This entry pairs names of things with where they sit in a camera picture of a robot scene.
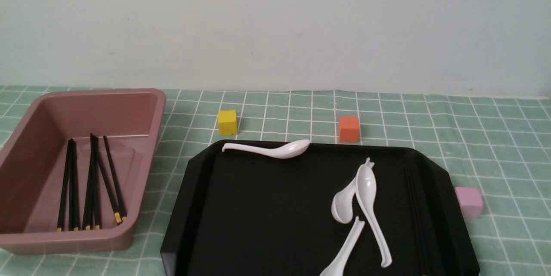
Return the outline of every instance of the chopstick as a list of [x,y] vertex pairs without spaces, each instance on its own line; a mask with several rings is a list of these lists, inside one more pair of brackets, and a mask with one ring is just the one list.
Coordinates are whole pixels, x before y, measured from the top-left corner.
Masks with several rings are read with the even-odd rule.
[[71,145],[71,172],[69,178],[69,229],[78,231],[79,208],[78,208],[78,178],[77,178],[77,143],[73,139],[69,140]]
[[98,164],[97,164],[97,158],[98,155],[97,150],[95,150],[95,146],[97,144],[98,138],[94,135],[91,135],[90,139],[93,141],[92,144],[92,153],[94,154],[94,166],[92,168],[92,194],[91,194],[91,209],[94,211],[94,228],[95,229],[101,229],[102,228],[102,211],[100,207],[100,196],[99,196],[99,183],[98,183]]
[[63,231],[65,226],[65,205],[67,204],[67,182],[71,169],[71,141],[67,141],[67,154],[65,155],[65,170],[63,171],[63,184],[61,185],[61,198],[59,199],[59,215],[57,216],[57,231]]
[[417,196],[415,194],[415,189],[413,188],[413,177],[411,176],[413,172],[409,170],[406,171],[407,176],[407,186],[409,194],[409,204],[412,212],[412,222],[413,229],[415,231],[415,246],[417,247],[417,259],[419,260],[419,268],[421,269],[421,275],[429,275],[431,270],[429,264],[429,257],[427,255],[427,245],[425,240],[425,232],[421,220],[419,219],[419,208],[417,202]]
[[124,206],[124,200],[122,199],[121,187],[118,184],[117,173],[115,171],[115,165],[113,164],[113,158],[111,157],[111,150],[109,148],[109,142],[107,136],[104,136],[105,150],[107,151],[107,159],[109,161],[109,168],[111,169],[111,176],[113,177],[113,186],[115,187],[115,193],[117,194],[118,209],[121,214],[121,220],[126,220],[126,207]]
[[118,224],[122,223],[121,215],[118,211],[118,205],[115,201],[115,196],[113,195],[113,190],[111,189],[111,185],[109,184],[109,179],[107,176],[107,173],[105,172],[105,166],[102,160],[102,157],[99,154],[99,145],[98,145],[99,139],[95,137],[95,145],[94,145],[94,155],[96,158],[96,162],[98,163],[100,167],[100,172],[102,173],[102,178],[105,184],[105,189],[107,190],[107,194],[109,196],[109,202],[111,203],[111,208],[113,209],[113,215],[115,216],[115,221]]
[[92,213],[92,191],[93,191],[93,170],[96,162],[94,159],[94,153],[91,146],[94,144],[93,135],[90,134],[90,164],[88,166],[88,182],[86,184],[86,198],[84,200],[84,215],[82,216],[82,229],[89,230],[92,227],[93,213]]

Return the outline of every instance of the green tablecloth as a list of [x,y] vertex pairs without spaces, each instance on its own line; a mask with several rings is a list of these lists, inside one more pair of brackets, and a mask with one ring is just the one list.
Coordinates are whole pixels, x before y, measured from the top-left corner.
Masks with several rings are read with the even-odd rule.
[[[0,146],[29,104],[64,87],[0,86]],[[210,143],[221,109],[237,139],[337,143],[335,120],[358,115],[361,144],[413,147],[476,186],[484,215],[467,220],[481,275],[551,275],[551,100],[348,91],[165,90],[167,107],[134,243],[127,251],[20,257],[0,250],[0,275],[164,275],[159,248],[187,161]]]

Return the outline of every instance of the wooden block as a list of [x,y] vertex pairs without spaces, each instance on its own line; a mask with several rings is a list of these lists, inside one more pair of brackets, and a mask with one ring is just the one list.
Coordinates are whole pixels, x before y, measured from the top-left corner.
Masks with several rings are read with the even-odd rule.
[[236,110],[218,111],[218,131],[220,136],[238,134],[238,113]]
[[360,120],[358,117],[342,116],[339,119],[339,141],[357,143],[360,141]]
[[484,202],[478,188],[456,186],[455,194],[457,195],[464,218],[477,218],[480,216],[484,209]]

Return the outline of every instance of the pink plastic bin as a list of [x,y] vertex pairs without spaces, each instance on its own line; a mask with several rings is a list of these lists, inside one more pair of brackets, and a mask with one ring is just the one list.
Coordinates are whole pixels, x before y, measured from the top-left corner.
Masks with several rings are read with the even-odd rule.
[[[0,248],[15,254],[49,254],[130,247],[166,100],[156,89],[58,92],[35,100],[0,151]],[[100,181],[103,229],[59,233],[67,140],[77,141],[82,219],[89,133],[109,139],[128,216],[116,226]],[[107,162],[102,139],[100,152]]]

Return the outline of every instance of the white spoon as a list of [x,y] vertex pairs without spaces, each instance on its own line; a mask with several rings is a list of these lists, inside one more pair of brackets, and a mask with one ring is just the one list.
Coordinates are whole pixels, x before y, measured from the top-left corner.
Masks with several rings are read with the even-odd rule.
[[362,208],[365,217],[368,219],[368,223],[371,226],[373,235],[381,251],[381,266],[387,267],[392,264],[392,257],[388,245],[386,244],[386,239],[384,239],[384,235],[378,225],[375,212],[373,211],[375,194],[377,193],[377,182],[369,163],[370,160],[368,158],[365,164],[360,166],[358,174],[356,175],[356,198],[358,199],[358,204],[360,208]]
[[234,149],[253,152],[255,154],[265,155],[272,158],[293,158],[295,156],[303,154],[304,151],[308,149],[309,145],[310,141],[308,139],[293,141],[289,144],[285,144],[275,149],[266,149],[242,144],[226,143],[222,147],[222,152],[228,149]]
[[[373,168],[374,163],[370,162],[369,159],[370,158],[367,159],[366,164],[369,168]],[[358,172],[360,172],[362,166],[364,166],[364,164],[360,165]],[[331,214],[333,214],[333,218],[335,218],[336,221],[344,224],[352,221],[352,217],[354,216],[354,212],[352,211],[352,199],[354,198],[355,193],[356,176],[354,176],[346,188],[337,192],[337,194],[333,197],[333,202],[331,203]]]
[[352,249],[354,249],[354,245],[356,245],[358,241],[358,237],[360,237],[360,233],[362,233],[362,229],[364,229],[364,225],[365,222],[360,221],[360,219],[356,217],[356,221],[354,221],[354,225],[352,225],[352,229],[350,229],[350,233],[348,233],[341,250],[339,250],[335,259],[333,259],[331,264],[329,264],[319,276],[342,276],[344,266],[348,261]]

